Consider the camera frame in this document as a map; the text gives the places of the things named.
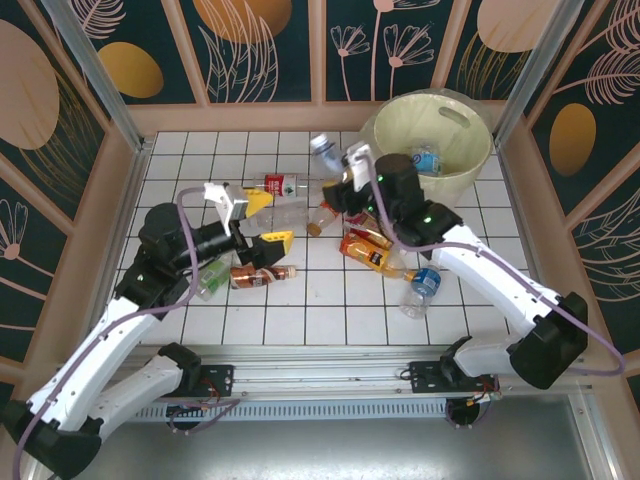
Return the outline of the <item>crushed blue cap bottle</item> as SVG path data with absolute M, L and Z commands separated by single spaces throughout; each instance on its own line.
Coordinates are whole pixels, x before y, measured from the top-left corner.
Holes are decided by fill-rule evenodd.
M 344 163 L 342 150 L 325 133 L 310 139 L 310 150 L 315 160 L 332 173 L 342 173 Z

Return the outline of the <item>orange label brown cap bottle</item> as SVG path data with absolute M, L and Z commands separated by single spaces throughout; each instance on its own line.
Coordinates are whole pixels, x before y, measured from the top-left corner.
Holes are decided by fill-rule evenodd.
M 333 209 L 326 201 L 323 201 L 314 211 L 309 223 L 307 224 L 307 232 L 313 237 L 318 237 L 322 232 L 331 225 L 340 215 L 338 211 Z

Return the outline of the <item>aluminium side rail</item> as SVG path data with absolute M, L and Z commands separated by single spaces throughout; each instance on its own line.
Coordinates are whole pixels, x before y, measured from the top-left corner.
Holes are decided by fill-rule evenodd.
M 149 165 L 155 137 L 142 139 L 134 151 L 128 145 L 106 150 L 90 183 L 88 204 L 82 209 L 83 250 L 89 254 L 81 266 L 90 275 L 86 306 L 78 324 L 76 344 L 86 338 L 112 296 L 121 256 L 133 219 L 138 195 Z
M 528 137 L 500 144 L 498 156 L 529 273 L 543 286 L 566 295 L 572 290 L 565 258 L 567 232 L 544 162 Z

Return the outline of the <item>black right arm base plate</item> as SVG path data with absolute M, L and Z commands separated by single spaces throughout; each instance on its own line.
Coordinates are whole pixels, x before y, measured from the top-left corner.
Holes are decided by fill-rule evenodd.
M 462 375 L 448 380 L 438 361 L 415 361 L 408 364 L 408 378 L 413 393 L 473 393 L 494 392 L 500 389 L 490 375 L 468 377 Z

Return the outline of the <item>blue label water bottle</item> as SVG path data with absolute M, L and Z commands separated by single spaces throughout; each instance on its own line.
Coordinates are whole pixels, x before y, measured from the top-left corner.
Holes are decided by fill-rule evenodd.
M 441 284 L 440 271 L 426 267 L 416 271 L 406 287 L 399 308 L 409 318 L 422 318 L 431 305 Z

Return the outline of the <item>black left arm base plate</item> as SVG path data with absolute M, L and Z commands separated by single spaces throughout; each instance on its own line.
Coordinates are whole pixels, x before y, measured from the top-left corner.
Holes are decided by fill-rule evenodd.
M 224 364 L 204 364 L 187 374 L 179 386 L 162 398 L 217 399 L 230 397 L 234 384 L 234 366 Z

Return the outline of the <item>aluminium mounting rail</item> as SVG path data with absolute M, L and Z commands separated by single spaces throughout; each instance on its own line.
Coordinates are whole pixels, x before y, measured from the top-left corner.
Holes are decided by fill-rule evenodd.
M 231 396 L 223 398 L 320 400 L 408 395 L 412 392 L 408 364 L 440 363 L 444 352 L 427 346 L 137 346 L 129 354 L 109 360 L 105 380 L 97 389 L 132 379 L 129 390 L 139 394 L 159 381 L 163 395 L 201 365 L 224 364 L 234 366 L 234 384 Z

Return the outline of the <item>grey metal sheet panel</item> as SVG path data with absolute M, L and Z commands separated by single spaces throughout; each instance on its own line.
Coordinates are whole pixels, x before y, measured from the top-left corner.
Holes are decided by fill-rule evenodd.
M 221 422 L 195 435 L 127 424 L 75 480 L 622 480 L 573 425 L 443 420 Z

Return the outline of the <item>red label water bottle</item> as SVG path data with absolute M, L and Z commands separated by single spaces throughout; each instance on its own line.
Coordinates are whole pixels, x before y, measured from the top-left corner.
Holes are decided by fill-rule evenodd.
M 250 184 L 275 197 L 303 198 L 319 193 L 324 182 L 324 179 L 297 173 L 260 173 Z

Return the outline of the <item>clear unlabelled bottle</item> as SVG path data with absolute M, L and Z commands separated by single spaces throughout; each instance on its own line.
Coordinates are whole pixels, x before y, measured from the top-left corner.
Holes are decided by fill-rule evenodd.
M 251 226 L 266 231 L 290 230 L 307 222 L 308 207 L 303 202 L 264 208 L 248 219 Z

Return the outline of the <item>aluminium frame post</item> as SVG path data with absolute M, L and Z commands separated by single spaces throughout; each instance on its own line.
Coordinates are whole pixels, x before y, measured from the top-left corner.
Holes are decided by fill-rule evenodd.
M 585 0 L 560 0 L 549 22 L 529 55 L 515 82 L 493 132 L 494 146 L 499 149 L 509 138 L 524 108 L 542 82 L 561 49 L 566 36 L 579 17 Z
M 139 153 L 143 136 L 92 43 L 108 39 L 125 19 L 124 0 L 40 1 L 126 142 Z

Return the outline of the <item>orange juice bottle black label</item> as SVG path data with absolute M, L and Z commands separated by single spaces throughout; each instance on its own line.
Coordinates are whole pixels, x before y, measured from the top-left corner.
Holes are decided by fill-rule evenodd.
M 344 256 L 390 279 L 410 282 L 417 273 L 415 269 L 410 269 L 406 265 L 395 250 L 380 247 L 352 232 L 343 237 L 339 251 Z

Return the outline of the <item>red yellow label tea bottle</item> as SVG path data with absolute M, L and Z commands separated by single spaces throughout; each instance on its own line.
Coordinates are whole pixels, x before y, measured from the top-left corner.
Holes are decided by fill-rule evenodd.
M 389 250 L 393 246 L 393 243 L 382 233 L 375 218 L 367 212 L 345 216 L 344 224 L 351 232 L 378 247 Z

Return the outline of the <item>bright green label bottle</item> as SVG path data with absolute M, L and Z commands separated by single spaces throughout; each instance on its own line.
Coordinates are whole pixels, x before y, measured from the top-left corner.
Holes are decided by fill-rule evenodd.
M 229 280 L 231 261 L 228 257 L 221 257 L 199 270 L 198 290 L 196 295 L 203 301 L 208 301 Z

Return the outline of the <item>brown copper label bottle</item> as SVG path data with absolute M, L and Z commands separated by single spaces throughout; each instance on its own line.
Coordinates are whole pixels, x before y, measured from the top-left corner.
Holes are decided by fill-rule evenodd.
M 253 266 L 232 267 L 230 269 L 230 287 L 234 290 L 259 288 L 277 281 L 294 278 L 295 266 L 271 266 L 256 269 Z

